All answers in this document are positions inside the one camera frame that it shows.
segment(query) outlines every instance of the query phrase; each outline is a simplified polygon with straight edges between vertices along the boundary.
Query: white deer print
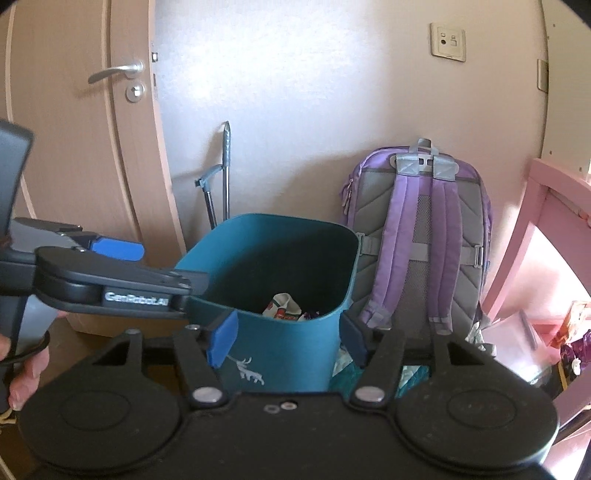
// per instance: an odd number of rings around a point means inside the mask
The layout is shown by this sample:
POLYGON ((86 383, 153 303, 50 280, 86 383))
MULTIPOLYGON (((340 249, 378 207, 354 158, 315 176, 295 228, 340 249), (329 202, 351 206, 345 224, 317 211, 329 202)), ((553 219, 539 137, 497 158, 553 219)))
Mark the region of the white deer print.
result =
POLYGON ((243 378, 248 382, 252 380, 254 383, 260 382, 261 385, 265 384, 265 381, 262 379, 262 375, 260 373, 253 372, 246 367, 250 362, 252 362, 252 357, 250 357, 248 360, 236 360, 235 358, 232 358, 230 355, 228 355, 228 358, 236 364, 236 367, 238 367, 240 378, 243 378))

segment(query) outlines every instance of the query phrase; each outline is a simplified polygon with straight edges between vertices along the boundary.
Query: door handle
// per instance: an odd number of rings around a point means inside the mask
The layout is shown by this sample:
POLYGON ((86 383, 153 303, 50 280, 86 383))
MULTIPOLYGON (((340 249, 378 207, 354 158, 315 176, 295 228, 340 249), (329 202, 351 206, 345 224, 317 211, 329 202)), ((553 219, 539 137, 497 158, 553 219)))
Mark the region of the door handle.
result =
POLYGON ((138 75, 138 73, 142 73, 144 71, 144 64, 140 61, 136 63, 132 63, 130 65, 121 65, 119 67, 110 67, 105 70, 101 70, 100 72, 93 73, 88 77, 88 83, 96 83, 102 79, 110 77, 111 75, 115 75, 116 73, 125 73, 125 76, 129 79, 132 79, 138 75))

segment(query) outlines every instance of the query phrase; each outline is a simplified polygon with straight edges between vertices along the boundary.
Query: round black disc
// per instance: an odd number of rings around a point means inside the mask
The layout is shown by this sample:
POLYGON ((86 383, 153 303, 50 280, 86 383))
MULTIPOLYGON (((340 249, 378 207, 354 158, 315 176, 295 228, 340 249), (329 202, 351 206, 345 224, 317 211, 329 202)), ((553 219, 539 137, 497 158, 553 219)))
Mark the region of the round black disc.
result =
POLYGON ((557 431, 556 411, 518 378, 499 384, 483 368, 444 371, 400 399, 396 423, 429 456, 473 471, 539 462, 557 431))
POLYGON ((164 387, 126 368, 67 374, 34 395, 21 412, 21 434, 43 462, 68 471, 120 470, 161 448, 180 410, 164 387))

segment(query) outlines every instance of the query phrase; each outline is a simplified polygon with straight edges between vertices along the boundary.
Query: electrical outlet plate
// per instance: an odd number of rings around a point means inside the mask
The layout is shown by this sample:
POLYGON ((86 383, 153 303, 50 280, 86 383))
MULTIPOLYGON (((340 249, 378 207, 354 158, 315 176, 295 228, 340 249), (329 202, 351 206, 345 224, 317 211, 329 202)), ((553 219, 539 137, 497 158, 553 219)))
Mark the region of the electrical outlet plate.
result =
POLYGON ((431 55, 466 61, 466 31, 440 23, 432 23, 431 55))

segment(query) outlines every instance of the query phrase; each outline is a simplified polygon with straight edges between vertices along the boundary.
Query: human hand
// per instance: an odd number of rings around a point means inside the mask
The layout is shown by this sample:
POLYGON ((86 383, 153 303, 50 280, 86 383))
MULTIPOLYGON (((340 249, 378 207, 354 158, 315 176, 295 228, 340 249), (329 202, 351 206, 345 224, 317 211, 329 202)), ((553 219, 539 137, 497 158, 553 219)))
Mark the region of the human hand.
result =
MULTIPOLYGON (((64 317, 65 312, 60 312, 59 317, 64 317)), ((0 335, 0 360, 7 357, 10 351, 10 339, 0 335)), ((49 364, 49 349, 45 348, 38 354, 23 362, 22 370, 10 383, 10 396, 8 404, 13 410, 21 410, 25 402, 39 388, 41 373, 49 364)))

